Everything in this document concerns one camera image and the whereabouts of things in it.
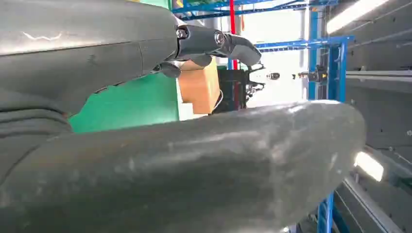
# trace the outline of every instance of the white cable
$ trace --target white cable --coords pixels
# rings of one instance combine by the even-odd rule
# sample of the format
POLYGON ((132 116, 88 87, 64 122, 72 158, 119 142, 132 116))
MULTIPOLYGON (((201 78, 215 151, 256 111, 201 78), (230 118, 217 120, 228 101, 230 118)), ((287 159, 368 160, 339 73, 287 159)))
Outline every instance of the white cable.
POLYGON ((223 91, 220 90, 220 89, 219 89, 219 91, 220 91, 221 98, 220 98, 219 102, 215 105, 215 107, 213 108, 212 111, 215 111, 215 109, 219 106, 219 104, 220 104, 220 103, 222 102, 222 100, 223 100, 223 91))

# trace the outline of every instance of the blue metal rack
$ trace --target blue metal rack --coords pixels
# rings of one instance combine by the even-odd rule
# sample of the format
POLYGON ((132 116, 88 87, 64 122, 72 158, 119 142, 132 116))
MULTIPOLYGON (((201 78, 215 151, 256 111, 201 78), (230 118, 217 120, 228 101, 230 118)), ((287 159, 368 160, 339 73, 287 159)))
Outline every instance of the blue metal rack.
MULTIPOLYGON (((255 4, 260 2, 267 2, 274 0, 236 0, 235 5, 246 5, 246 4, 255 4)), ((281 10, 299 10, 306 9, 307 7, 324 7, 328 5, 336 5, 338 0, 317 0, 311 1, 310 3, 302 3, 305 0, 291 0, 290 2, 279 4, 270 8, 263 9, 251 9, 251 10, 240 10, 235 11, 235 15, 244 15, 252 13, 261 13, 268 11, 281 11, 281 10)), ((214 17, 224 17, 229 16, 229 10, 223 10, 222 7, 229 6, 229 1, 216 2, 211 4, 199 4, 199 5, 190 5, 187 3, 187 0, 183 0, 183 7, 172 9, 172 12, 178 14, 177 17, 181 20, 194 20, 194 19, 205 19, 205 18, 214 18, 214 17), (196 12, 210 12, 210 14, 199 15, 196 12)))
MULTIPOLYGON (((310 40, 295 40, 288 42, 264 43, 255 45, 261 52, 277 52, 288 50, 309 49, 313 52, 316 49, 329 49, 328 79, 327 83, 318 83, 318 85, 327 86, 327 99, 345 102, 346 93, 346 51, 349 41, 353 36, 338 36, 310 40)), ((315 99, 315 88, 311 99, 315 99)), ((318 233, 332 232, 332 213, 333 213, 333 193, 322 201, 318 207, 318 233)))

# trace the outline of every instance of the metal rail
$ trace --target metal rail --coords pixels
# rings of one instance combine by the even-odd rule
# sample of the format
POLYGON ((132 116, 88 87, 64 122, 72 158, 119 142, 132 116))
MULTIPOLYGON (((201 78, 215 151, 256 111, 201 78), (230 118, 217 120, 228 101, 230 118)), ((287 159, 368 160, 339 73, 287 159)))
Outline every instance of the metal rail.
MULTIPOLYGON (((255 3, 260 3, 260 2, 267 2, 267 1, 273 1, 273 0, 238 0, 235 1, 235 5, 245 5, 245 4, 255 4, 255 3)), ((280 11, 280 10, 300 10, 300 9, 306 9, 307 7, 324 7, 328 5, 336 5, 338 3, 338 0, 320 0, 316 2, 311 2, 311 3, 302 3, 302 4, 296 4, 299 2, 303 2, 305 0, 292 0, 287 3, 283 3, 274 7, 270 8, 261 8, 261 9, 251 9, 251 10, 240 10, 240 11, 235 11, 235 15, 245 15, 245 14, 253 14, 253 13, 261 13, 261 12, 270 12, 270 11, 280 11)), ((221 7, 227 7, 230 5, 229 1, 224 1, 224 2, 216 2, 212 4, 200 4, 200 5, 190 5, 189 3, 186 3, 184 1, 183 7, 181 8, 175 8, 172 9, 172 12, 177 15, 178 18, 181 20, 194 20, 194 19, 205 19, 205 18, 214 18, 214 17, 225 17, 230 15, 229 10, 225 9, 220 9, 221 7), (212 14, 207 14, 207 15, 197 15, 195 12, 213 12, 212 14)))
POLYGON ((365 193, 362 188, 351 178, 344 180, 344 185, 366 210, 370 218, 384 233, 402 233, 402 230, 381 210, 381 208, 365 193))
POLYGON ((412 82, 412 70, 348 71, 349 79, 412 82))
POLYGON ((261 52, 277 52, 286 50, 322 49, 327 46, 340 46, 353 40, 353 36, 334 36, 312 40, 294 40, 274 43, 255 44, 261 52))

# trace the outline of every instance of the green panel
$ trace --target green panel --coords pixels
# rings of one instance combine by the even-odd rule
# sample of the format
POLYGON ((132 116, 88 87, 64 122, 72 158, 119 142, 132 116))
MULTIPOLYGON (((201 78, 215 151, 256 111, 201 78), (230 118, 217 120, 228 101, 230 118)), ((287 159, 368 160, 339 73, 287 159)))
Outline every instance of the green panel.
MULTIPOLYGON (((169 8, 168 0, 141 2, 169 8)), ((91 95, 69 121, 75 132, 85 133, 178 119, 176 80, 155 74, 91 95)))

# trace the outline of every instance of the blue steel frame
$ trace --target blue steel frame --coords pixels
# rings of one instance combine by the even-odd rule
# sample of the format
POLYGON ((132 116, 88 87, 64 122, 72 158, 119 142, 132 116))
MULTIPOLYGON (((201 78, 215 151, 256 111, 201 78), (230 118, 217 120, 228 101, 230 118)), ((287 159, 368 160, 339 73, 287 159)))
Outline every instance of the blue steel frame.
MULTIPOLYGON (((274 0, 236 0, 235 5, 245 5, 245 4, 255 4, 260 2, 266 1, 274 1, 274 0)), ((271 8, 264 8, 264 9, 252 9, 252 10, 241 10, 235 11, 236 15, 244 15, 244 14, 252 14, 252 13, 260 13, 260 12, 268 12, 268 11, 281 11, 281 10, 299 10, 299 9, 306 9, 307 7, 323 7, 328 5, 336 5, 338 0, 317 0, 310 3, 302 3, 296 4, 299 2, 303 2, 305 0, 291 0, 290 2, 280 4, 271 8)), ((183 14, 178 15, 177 17, 181 20, 194 20, 194 19, 205 19, 205 18, 214 18, 214 17, 224 17, 229 16, 229 10, 222 10, 219 9, 221 7, 229 6, 229 1, 224 2, 216 2, 211 4, 200 4, 196 6, 189 6, 187 1, 185 0, 183 3, 183 7, 172 9, 172 12, 175 14, 183 14), (203 11, 203 12, 212 12, 212 14, 208 15, 196 15, 193 12, 203 11)))
MULTIPOLYGON (((276 52, 287 50, 309 49, 314 62, 310 62, 309 70, 316 69, 316 50, 329 48, 329 65, 327 80, 327 98, 345 102, 346 93, 346 51, 348 42, 353 36, 338 36, 329 38, 314 38, 310 40, 295 40, 288 42, 264 43, 255 45, 261 52, 276 52)), ((310 82, 308 99, 314 100, 316 83, 310 82)), ((318 233, 331 233, 333 224, 333 193, 322 201, 318 207, 318 233)))
MULTIPOLYGON (((319 17, 319 14, 317 12, 310 13, 309 39, 317 39, 319 37, 318 17, 319 17)), ((317 50, 309 51, 309 71, 314 72, 316 70, 317 59, 318 59, 318 51, 317 50)), ((315 82, 308 82, 308 99, 309 100, 316 99, 316 83, 315 82)))

